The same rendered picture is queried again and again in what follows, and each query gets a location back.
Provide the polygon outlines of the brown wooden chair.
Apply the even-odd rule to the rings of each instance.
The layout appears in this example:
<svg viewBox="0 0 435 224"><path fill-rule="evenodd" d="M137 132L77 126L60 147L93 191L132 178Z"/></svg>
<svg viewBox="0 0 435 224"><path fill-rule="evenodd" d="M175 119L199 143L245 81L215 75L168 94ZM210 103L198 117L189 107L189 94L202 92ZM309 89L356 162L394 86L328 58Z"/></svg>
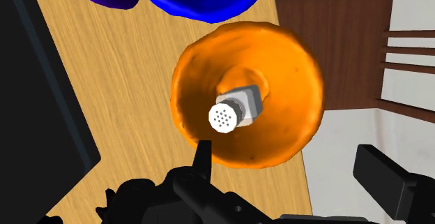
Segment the brown wooden chair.
<svg viewBox="0 0 435 224"><path fill-rule="evenodd" d="M325 109L379 108L435 123L435 111L381 97L386 69L435 74L435 67L396 64L388 53L434 56L435 48L389 47L389 37L435 38L435 30L392 30L393 0L275 0L281 27L311 49L325 80Z"/></svg>

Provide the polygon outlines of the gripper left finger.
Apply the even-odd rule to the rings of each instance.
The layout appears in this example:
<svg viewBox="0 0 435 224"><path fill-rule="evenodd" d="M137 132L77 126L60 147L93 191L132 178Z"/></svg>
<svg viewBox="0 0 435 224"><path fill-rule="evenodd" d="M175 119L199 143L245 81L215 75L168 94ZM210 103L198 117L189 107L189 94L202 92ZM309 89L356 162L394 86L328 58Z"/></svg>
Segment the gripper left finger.
<svg viewBox="0 0 435 224"><path fill-rule="evenodd" d="M106 190L97 207L102 224L272 224L273 220L233 192L211 184L211 141L201 140L191 166L168 171L156 186L131 179Z"/></svg>

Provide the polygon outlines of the orange bowl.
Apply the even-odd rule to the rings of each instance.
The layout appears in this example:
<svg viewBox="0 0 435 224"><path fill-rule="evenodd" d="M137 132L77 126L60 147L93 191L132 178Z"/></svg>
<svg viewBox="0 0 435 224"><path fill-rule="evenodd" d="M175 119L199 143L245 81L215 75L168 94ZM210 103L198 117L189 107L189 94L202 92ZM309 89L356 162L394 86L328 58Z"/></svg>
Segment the orange bowl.
<svg viewBox="0 0 435 224"><path fill-rule="evenodd" d="M219 133L208 122L216 98L259 87L262 113L249 125ZM175 127L193 147L212 143L213 161L260 169L295 156L318 131L324 111L319 65L299 37L269 22L233 22L186 47L171 81Z"/></svg>

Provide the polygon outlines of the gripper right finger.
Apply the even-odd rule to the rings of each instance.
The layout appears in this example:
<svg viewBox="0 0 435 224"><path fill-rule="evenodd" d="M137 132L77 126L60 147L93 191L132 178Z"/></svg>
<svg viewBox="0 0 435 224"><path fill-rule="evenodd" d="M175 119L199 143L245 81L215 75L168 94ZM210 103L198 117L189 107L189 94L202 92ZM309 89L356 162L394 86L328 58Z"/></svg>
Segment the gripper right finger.
<svg viewBox="0 0 435 224"><path fill-rule="evenodd" d="M358 145L353 176L394 221L435 224L435 179L408 172L371 144Z"/></svg>

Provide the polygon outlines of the white salt shaker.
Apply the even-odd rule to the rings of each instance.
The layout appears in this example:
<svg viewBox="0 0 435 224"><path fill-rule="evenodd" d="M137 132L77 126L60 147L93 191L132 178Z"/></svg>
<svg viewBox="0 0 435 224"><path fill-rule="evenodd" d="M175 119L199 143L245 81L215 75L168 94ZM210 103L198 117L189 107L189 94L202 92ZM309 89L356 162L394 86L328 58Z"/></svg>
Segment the white salt shaker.
<svg viewBox="0 0 435 224"><path fill-rule="evenodd" d="M259 87L252 84L219 95L208 112L208 121L217 132L230 133L237 127L252 124L262 110Z"/></svg>

